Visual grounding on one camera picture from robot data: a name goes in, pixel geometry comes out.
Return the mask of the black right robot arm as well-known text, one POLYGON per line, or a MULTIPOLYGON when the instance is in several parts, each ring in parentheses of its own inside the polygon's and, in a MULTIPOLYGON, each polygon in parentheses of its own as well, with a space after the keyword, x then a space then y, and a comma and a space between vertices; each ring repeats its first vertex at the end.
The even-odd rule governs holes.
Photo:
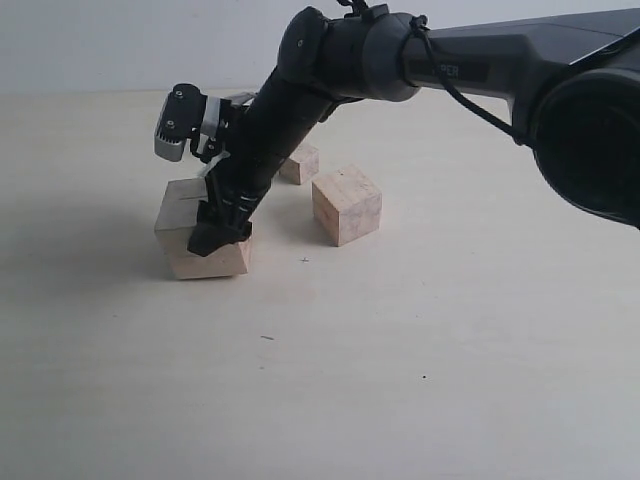
POLYGON ((423 15, 355 2, 329 19, 308 7, 233 122, 205 176, 188 250, 246 240, 284 160, 340 106, 403 102, 423 88, 528 147, 570 205, 639 224, 639 12, 635 8, 432 29, 423 15))

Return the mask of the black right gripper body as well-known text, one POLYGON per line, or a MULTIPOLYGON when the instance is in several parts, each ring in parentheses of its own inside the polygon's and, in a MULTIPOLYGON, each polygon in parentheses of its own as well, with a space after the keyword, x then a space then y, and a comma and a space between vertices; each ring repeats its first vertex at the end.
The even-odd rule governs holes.
POLYGON ((206 107, 199 132, 227 157, 205 174, 199 223, 245 230, 284 160, 300 145, 298 107, 206 107))

